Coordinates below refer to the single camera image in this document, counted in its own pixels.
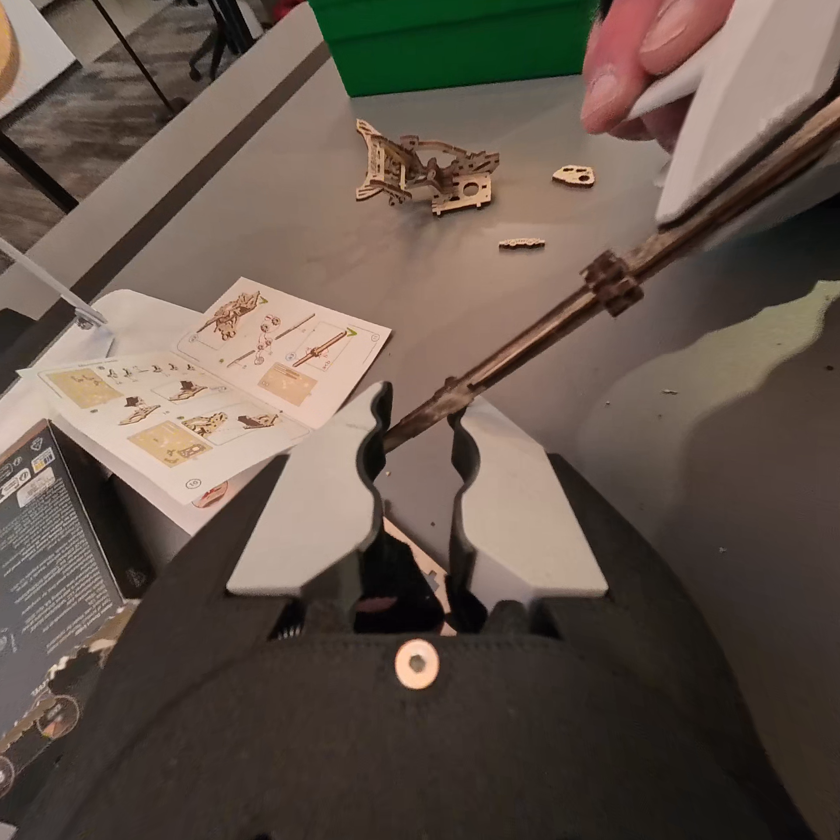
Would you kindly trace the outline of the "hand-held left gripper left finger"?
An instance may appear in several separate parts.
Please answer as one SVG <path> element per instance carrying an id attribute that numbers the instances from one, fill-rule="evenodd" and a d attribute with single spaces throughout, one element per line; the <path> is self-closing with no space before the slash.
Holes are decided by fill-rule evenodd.
<path id="1" fill-rule="evenodd" d="M 381 547 L 384 433 L 393 388 L 377 382 L 291 450 L 226 589 L 237 596 L 361 597 Z"/>

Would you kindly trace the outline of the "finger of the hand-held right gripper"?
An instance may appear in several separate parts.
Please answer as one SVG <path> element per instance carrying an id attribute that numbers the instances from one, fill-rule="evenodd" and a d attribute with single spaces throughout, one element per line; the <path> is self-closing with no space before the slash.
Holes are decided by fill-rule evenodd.
<path id="1" fill-rule="evenodd" d="M 775 228 L 839 195 L 839 149 L 830 148 L 813 166 L 735 218 L 700 247 L 706 253 Z"/>
<path id="2" fill-rule="evenodd" d="M 737 1 L 705 45 L 634 103 L 640 119 L 691 98 L 656 225 L 687 220 L 725 180 L 768 151 L 838 78 L 838 1 Z"/>

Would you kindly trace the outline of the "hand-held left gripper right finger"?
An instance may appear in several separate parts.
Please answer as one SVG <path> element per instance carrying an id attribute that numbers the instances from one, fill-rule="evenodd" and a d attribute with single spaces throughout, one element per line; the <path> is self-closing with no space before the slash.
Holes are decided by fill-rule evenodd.
<path id="1" fill-rule="evenodd" d="M 543 447 L 481 396 L 449 422 L 462 480 L 449 543 L 455 591 L 485 611 L 603 597 L 608 583 Z"/>

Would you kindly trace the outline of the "wooden rod with gear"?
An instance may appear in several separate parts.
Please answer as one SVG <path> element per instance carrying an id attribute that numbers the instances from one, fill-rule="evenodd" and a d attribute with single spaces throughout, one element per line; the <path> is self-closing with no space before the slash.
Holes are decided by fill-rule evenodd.
<path id="1" fill-rule="evenodd" d="M 486 390 L 587 323 L 598 312 L 616 318 L 644 296 L 643 284 L 657 273 L 708 245 L 730 223 L 811 170 L 838 140 L 839 97 L 809 108 L 779 140 L 750 155 L 709 197 L 678 223 L 617 255 L 602 252 L 581 271 L 582 285 L 560 304 L 502 345 L 476 367 L 450 377 L 426 402 L 405 415 L 383 438 L 390 454 L 434 425 L 455 415 Z"/>

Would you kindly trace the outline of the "wooden model assembly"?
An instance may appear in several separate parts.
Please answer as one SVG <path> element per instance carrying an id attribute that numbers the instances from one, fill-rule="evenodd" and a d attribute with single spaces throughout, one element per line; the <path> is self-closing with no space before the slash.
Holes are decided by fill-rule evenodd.
<path id="1" fill-rule="evenodd" d="M 391 140 L 362 119 L 356 120 L 355 128 L 364 140 L 367 160 L 364 181 L 355 191 L 358 202 L 383 194 L 390 205 L 401 205 L 412 201 L 416 191 L 428 190 L 437 217 L 490 203 L 498 152 L 468 151 L 411 134 Z"/>

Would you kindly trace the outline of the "person's right hand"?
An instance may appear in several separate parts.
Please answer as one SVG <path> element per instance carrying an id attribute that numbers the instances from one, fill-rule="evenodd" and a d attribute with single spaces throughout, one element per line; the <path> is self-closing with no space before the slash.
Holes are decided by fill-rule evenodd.
<path id="1" fill-rule="evenodd" d="M 584 131 L 655 141 L 672 153 L 690 98 L 639 119 L 628 114 L 658 77 L 684 64 L 718 32 L 732 6 L 733 1 L 602 2 L 584 56 Z"/>

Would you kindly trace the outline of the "white instruction booklet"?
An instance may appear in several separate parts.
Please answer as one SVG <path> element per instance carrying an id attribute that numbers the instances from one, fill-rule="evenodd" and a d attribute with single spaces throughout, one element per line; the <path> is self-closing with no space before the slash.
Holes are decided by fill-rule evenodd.
<path id="1" fill-rule="evenodd" d="M 241 277 L 170 349 L 20 374 L 120 466 L 187 504 L 320 429 L 391 335 Z"/>

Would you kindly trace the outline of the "black cardboard packaging box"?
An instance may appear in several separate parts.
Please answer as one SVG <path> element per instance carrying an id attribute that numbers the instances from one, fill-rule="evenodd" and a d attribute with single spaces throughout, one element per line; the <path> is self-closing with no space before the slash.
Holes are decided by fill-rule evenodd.
<path id="1" fill-rule="evenodd" d="M 112 478 L 56 425 L 2 454 L 2 798 L 77 727 L 153 580 Z"/>

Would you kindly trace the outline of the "green plastic bin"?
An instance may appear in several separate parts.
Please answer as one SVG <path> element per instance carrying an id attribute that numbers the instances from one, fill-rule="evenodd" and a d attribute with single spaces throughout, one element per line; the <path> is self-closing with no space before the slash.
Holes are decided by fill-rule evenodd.
<path id="1" fill-rule="evenodd" d="M 311 1 L 352 98 L 581 73 L 593 1 Z"/>

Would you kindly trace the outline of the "clear plastic strip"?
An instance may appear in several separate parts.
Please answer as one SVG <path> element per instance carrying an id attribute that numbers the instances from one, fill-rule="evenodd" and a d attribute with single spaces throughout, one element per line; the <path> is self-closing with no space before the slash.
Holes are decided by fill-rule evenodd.
<path id="1" fill-rule="evenodd" d="M 65 287 L 57 278 L 52 276 L 45 268 L 35 263 L 25 253 L 11 245 L 4 237 L 1 237 L 1 251 L 12 260 L 13 263 L 23 267 L 30 275 L 37 278 L 44 285 L 54 291 L 61 300 L 70 304 L 75 312 L 78 326 L 84 330 L 107 329 L 105 317 L 91 305 L 82 300 L 71 289 Z"/>

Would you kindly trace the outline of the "black office chair base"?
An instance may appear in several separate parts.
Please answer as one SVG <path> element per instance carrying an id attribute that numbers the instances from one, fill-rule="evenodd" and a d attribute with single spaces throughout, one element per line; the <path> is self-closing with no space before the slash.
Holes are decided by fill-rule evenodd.
<path id="1" fill-rule="evenodd" d="M 189 60 L 188 75 L 193 81 L 203 79 L 198 63 L 210 56 L 207 77 L 215 81 L 225 53 L 239 56 L 264 34 L 264 29 L 253 8 L 247 2 L 208 1 L 213 15 L 213 26 Z"/>

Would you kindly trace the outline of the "grey side table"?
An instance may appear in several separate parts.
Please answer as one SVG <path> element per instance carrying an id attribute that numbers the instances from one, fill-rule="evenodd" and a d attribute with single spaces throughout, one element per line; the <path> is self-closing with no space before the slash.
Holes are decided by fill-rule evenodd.
<path id="1" fill-rule="evenodd" d="M 1 117 L 31 98 L 76 64 L 72 52 L 29 1 L 1 2 Z M 63 213 L 78 202 L 5 133 L 1 157 Z"/>

